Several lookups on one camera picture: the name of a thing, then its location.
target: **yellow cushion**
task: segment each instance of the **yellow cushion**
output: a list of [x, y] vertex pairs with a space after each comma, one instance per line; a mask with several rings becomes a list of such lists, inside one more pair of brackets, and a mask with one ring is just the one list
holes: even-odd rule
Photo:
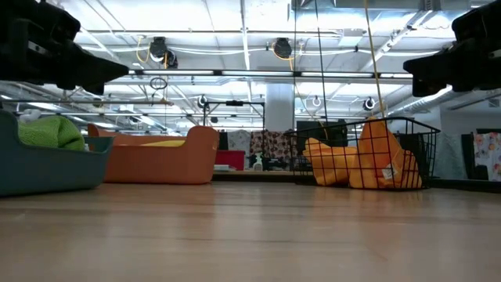
[[181, 146], [185, 143], [185, 140], [168, 140], [168, 141], [160, 141], [155, 143], [147, 143], [141, 146], [169, 146], [169, 147], [177, 147]]

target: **white column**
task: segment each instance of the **white column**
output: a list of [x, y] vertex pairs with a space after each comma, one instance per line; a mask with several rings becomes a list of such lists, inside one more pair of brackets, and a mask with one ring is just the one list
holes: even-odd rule
[[294, 129], [294, 91], [292, 84], [266, 85], [266, 122], [269, 131]]

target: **yellow cord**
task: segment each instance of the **yellow cord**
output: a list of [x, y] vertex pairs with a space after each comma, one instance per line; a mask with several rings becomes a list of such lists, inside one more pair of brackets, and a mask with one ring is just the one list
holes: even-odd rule
[[367, 31], [369, 32], [369, 42], [370, 42], [370, 54], [373, 57], [373, 66], [374, 66], [374, 76], [376, 77], [376, 86], [377, 86], [377, 97], [379, 98], [379, 109], [384, 118], [384, 107], [383, 107], [383, 99], [381, 98], [381, 89], [379, 86], [379, 77], [377, 74], [377, 65], [376, 65], [376, 56], [374, 55], [374, 44], [373, 44], [373, 36], [370, 31], [370, 19], [369, 19], [369, 0], [364, 0], [365, 8], [366, 8], [366, 19], [367, 19]]
[[168, 58], [168, 55], [167, 55], [167, 52], [165, 53], [165, 56], [164, 56], [164, 69], [167, 70], [167, 58]]
[[275, 53], [275, 42], [273, 42], [273, 43], [272, 43], [272, 51], [273, 51], [273, 55], [275, 55], [275, 57], [277, 57], [277, 58], [279, 58], [279, 59], [281, 59], [281, 60], [294, 60], [294, 59], [296, 59], [298, 56], [300, 56], [300, 55], [301, 55], [301, 51], [302, 51], [302, 49], [303, 49], [303, 46], [300, 46], [300, 47], [299, 47], [299, 54], [297, 54], [295, 57], [292, 57], [292, 58], [286, 58], [286, 59], [284, 59], [284, 58], [282, 58], [282, 57], [280, 57], [280, 56], [276, 55], [276, 53]]
[[141, 40], [142, 40], [142, 38], [139, 38], [139, 40], [138, 40], [138, 50], [135, 51], [135, 56], [138, 57], [139, 62], [146, 63], [146, 62], [148, 62], [148, 59], [150, 58], [150, 45], [148, 45], [148, 54], [146, 55], [146, 60], [141, 59], [141, 57], [139, 56], [139, 46], [141, 45]]

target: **orange pet bed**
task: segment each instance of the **orange pet bed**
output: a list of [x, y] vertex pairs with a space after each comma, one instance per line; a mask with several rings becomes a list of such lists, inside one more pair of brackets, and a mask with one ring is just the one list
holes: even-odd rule
[[205, 184], [212, 180], [219, 143], [219, 134], [212, 128], [195, 126], [187, 137], [130, 136], [89, 124], [88, 134], [115, 137], [105, 182]]

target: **patterned fabric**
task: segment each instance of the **patterned fabric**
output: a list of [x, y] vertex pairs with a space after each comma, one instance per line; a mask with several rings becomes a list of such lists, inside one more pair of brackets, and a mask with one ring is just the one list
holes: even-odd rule
[[282, 132], [252, 132], [250, 154], [263, 153], [263, 157], [290, 161], [290, 140]]
[[249, 157], [251, 156], [251, 133], [245, 130], [238, 130], [235, 132], [228, 132], [228, 150], [242, 150], [245, 151], [245, 166], [244, 169], [249, 168]]
[[501, 134], [475, 135], [475, 164], [487, 167], [490, 181], [501, 181]]

